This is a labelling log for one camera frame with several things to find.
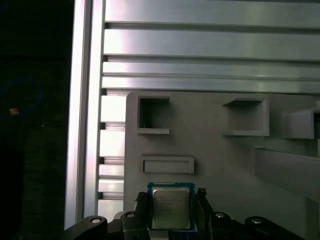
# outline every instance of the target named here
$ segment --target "vertical aluminum beam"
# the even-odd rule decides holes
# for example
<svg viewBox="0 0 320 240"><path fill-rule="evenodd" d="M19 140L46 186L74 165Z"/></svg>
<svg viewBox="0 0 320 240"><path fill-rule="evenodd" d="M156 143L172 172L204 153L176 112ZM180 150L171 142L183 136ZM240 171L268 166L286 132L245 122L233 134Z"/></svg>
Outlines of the vertical aluminum beam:
<svg viewBox="0 0 320 240"><path fill-rule="evenodd" d="M91 6L74 3L64 229L83 218Z"/></svg>
<svg viewBox="0 0 320 240"><path fill-rule="evenodd" d="M86 139L84 217L98 213L99 142L101 120L101 83L104 42L104 0L92 5L90 73Z"/></svg>

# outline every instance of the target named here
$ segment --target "metal frame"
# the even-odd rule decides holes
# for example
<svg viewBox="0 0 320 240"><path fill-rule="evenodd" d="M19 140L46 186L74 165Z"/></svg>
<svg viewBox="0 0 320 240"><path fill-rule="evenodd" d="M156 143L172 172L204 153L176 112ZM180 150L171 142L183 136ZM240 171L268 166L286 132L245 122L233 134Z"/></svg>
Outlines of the metal frame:
<svg viewBox="0 0 320 240"><path fill-rule="evenodd" d="M92 6L91 52L88 93L88 116L86 138L84 217L98 211L98 171L101 120L101 84L104 42L104 0L94 0Z"/></svg>
<svg viewBox="0 0 320 240"><path fill-rule="evenodd" d="M319 94L320 58L310 47L319 37L300 36L314 30L318 34L319 10L320 4L313 3L76 0L64 227L89 215L111 214L121 206L126 95L131 90ZM228 33L222 34L224 28ZM260 39L250 32L253 29ZM281 31L285 46L303 43L307 53L282 49L277 42ZM293 45L288 34L297 37ZM181 36L188 36L186 46L179 44ZM211 43L203 36L218 41ZM236 36L249 49L260 47L250 55L230 42L235 46L230 53L224 36ZM198 39L210 47L209 53L199 44L188 47ZM279 50L276 55L262 49L264 40ZM217 43L224 44L224 50L213 49ZM103 63L103 54L108 62Z"/></svg>
<svg viewBox="0 0 320 240"><path fill-rule="evenodd" d="M72 41L64 228L83 218L91 0L76 0Z"/></svg>

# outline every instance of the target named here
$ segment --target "gray plastic tray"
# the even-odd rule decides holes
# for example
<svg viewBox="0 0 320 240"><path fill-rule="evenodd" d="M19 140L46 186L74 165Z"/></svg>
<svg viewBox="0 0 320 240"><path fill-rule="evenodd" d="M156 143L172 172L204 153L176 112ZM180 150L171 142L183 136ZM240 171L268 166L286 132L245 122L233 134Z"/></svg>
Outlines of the gray plastic tray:
<svg viewBox="0 0 320 240"><path fill-rule="evenodd" d="M316 155L314 141L282 136L284 113L315 106L304 95L131 92L124 209L133 209L149 182L194 182L207 189L214 210L240 222L262 216L306 238L315 230L310 222L317 222L317 203L257 178L252 147Z"/></svg>

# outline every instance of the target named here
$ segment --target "blue cable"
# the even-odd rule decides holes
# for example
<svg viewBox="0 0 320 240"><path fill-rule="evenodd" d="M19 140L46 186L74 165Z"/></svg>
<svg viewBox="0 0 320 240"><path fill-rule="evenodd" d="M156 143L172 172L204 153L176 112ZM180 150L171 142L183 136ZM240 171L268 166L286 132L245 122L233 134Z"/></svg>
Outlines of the blue cable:
<svg viewBox="0 0 320 240"><path fill-rule="evenodd" d="M38 85L38 83L30 78L19 78L17 80L14 80L12 82L10 82L4 89L2 89L0 91L0 97L10 88L12 87L12 85L15 85L17 83L21 83L21 82L29 82L29 83L32 83L36 89L38 90L39 92L39 99L37 101L36 104L34 104L33 106L27 108L26 110L22 111L22 112L19 112L19 115L20 116L23 116L31 111L33 111L34 109L36 109L42 102L42 99L43 99L43 92L42 92L42 89L41 87ZM8 115L0 115L0 119L6 119L6 118L11 118L12 116L10 114Z"/></svg>

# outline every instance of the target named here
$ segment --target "dark background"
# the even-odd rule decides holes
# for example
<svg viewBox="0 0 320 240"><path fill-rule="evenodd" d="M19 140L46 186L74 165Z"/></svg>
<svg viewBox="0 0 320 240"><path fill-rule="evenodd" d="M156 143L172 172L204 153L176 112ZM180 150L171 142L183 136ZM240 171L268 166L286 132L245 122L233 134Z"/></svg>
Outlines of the dark background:
<svg viewBox="0 0 320 240"><path fill-rule="evenodd" d="M0 183L7 223L1 228L19 225L23 182L23 240L59 239L64 229L73 7L70 0L0 0ZM42 101L25 115L5 117L39 99L27 81L2 92L22 78L38 84Z"/></svg>

